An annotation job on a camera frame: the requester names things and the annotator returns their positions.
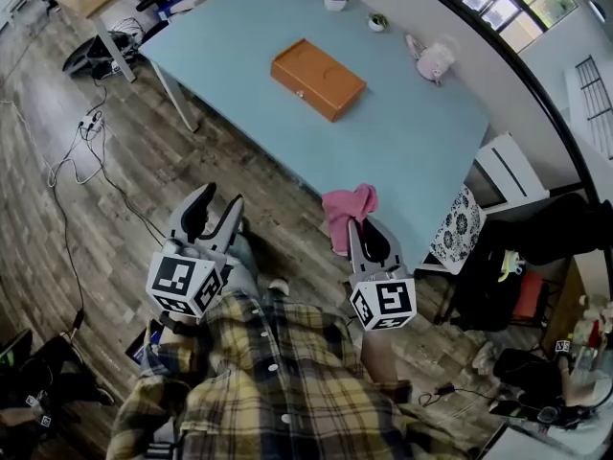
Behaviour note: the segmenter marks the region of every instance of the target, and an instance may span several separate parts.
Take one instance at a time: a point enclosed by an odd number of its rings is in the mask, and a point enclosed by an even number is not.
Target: blue tabletop
[[[141,51],[317,193],[373,184],[375,217],[412,271],[460,192],[488,117],[452,74],[442,87],[424,80],[403,32],[374,33],[369,12],[357,0],[340,12],[323,0],[209,0]],[[270,76],[273,58],[302,37],[368,83],[336,123]]]

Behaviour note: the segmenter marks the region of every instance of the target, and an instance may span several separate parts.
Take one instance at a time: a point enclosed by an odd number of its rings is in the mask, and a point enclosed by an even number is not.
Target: black wristband
[[[189,326],[183,322],[177,322],[170,318],[170,314],[167,311],[163,311],[160,315],[160,323],[168,327],[173,334],[181,334],[187,337],[195,337],[200,333],[198,326]]]

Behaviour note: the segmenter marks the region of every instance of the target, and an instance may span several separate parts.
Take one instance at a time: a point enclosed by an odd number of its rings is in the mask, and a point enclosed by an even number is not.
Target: pink towel
[[[328,221],[332,250],[339,256],[347,256],[347,223],[349,218],[354,218],[361,225],[366,216],[376,210],[378,200],[375,186],[360,184],[353,193],[344,190],[332,191],[322,196],[322,206]]]

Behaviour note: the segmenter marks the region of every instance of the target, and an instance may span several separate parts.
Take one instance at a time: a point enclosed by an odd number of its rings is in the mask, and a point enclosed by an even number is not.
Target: patterned cushion
[[[477,244],[485,222],[486,214],[475,202],[469,188],[463,186],[430,244],[430,253],[450,273],[458,274],[468,254]]]

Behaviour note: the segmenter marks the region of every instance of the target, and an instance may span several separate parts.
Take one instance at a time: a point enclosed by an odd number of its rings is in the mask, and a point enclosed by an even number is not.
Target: brown box
[[[277,55],[270,75],[332,122],[366,88],[365,81],[306,39]]]

